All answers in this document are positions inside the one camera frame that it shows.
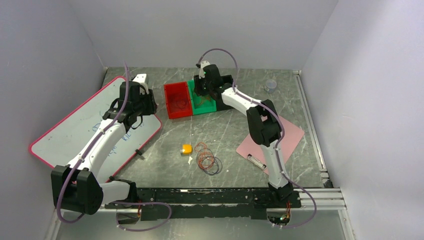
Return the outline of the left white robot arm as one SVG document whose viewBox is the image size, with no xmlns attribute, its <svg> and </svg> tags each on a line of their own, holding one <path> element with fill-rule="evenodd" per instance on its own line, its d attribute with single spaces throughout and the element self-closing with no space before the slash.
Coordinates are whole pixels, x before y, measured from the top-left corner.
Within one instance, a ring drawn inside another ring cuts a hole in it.
<svg viewBox="0 0 424 240">
<path fill-rule="evenodd" d="M 145 79 L 124 80 L 119 97 L 102 116 L 100 126 L 83 149 L 65 166 L 51 171 L 51 187 L 56 212 L 62 209 L 81 215 L 93 215 L 102 205 L 118 202 L 126 208 L 139 200 L 133 181 L 115 179 L 106 183 L 97 180 L 99 171 L 113 147 L 137 120 L 154 115 L 157 104 Z"/>
</svg>

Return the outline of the red plastic bin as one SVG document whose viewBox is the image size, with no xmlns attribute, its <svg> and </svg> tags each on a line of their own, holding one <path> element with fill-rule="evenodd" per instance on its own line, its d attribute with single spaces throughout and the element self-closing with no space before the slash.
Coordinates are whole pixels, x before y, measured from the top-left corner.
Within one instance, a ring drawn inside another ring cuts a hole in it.
<svg viewBox="0 0 424 240">
<path fill-rule="evenodd" d="M 166 109 L 169 119 L 193 115 L 191 98 L 186 81 L 163 85 Z"/>
</svg>

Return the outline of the black plastic bin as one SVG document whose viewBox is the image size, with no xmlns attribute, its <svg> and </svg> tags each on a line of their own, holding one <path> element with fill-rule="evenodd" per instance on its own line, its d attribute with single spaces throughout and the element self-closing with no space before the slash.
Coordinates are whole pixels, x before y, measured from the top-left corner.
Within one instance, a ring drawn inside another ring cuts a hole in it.
<svg viewBox="0 0 424 240">
<path fill-rule="evenodd" d="M 231 74 L 222 75 L 221 78 L 223 80 L 224 86 L 229 85 L 229 87 L 232 88 L 234 79 L 233 79 L 233 76 Z M 230 105 L 224 104 L 222 99 L 219 99 L 219 100 L 216 101 L 216 110 L 218 112 L 231 110 L 231 109 L 233 109 L 233 107 L 231 107 Z"/>
</svg>

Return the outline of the green plastic bin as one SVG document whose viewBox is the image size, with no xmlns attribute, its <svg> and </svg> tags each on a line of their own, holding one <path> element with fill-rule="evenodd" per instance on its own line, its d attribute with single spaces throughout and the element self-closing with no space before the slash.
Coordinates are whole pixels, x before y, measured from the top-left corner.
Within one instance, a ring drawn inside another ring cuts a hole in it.
<svg viewBox="0 0 424 240">
<path fill-rule="evenodd" d="M 193 79 L 187 82 L 188 92 L 191 99 L 193 115 L 214 113 L 217 111 L 216 101 L 210 96 L 198 96 L 195 93 L 195 82 Z"/>
</svg>

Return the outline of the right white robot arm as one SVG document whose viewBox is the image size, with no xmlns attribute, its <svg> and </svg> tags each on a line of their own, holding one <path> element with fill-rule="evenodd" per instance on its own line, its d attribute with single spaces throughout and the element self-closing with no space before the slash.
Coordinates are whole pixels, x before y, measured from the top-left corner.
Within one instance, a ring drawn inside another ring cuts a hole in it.
<svg viewBox="0 0 424 240">
<path fill-rule="evenodd" d="M 260 101 L 242 93 L 237 89 L 235 80 L 230 75 L 222 76 L 215 64 L 202 61 L 196 67 L 199 69 L 194 76 L 194 92 L 197 95 L 210 96 L 246 116 L 249 135 L 260 146 L 267 166 L 270 202 L 275 207 L 282 207 L 294 188 L 287 176 L 280 147 L 285 129 L 273 102 L 269 99 Z"/>
</svg>

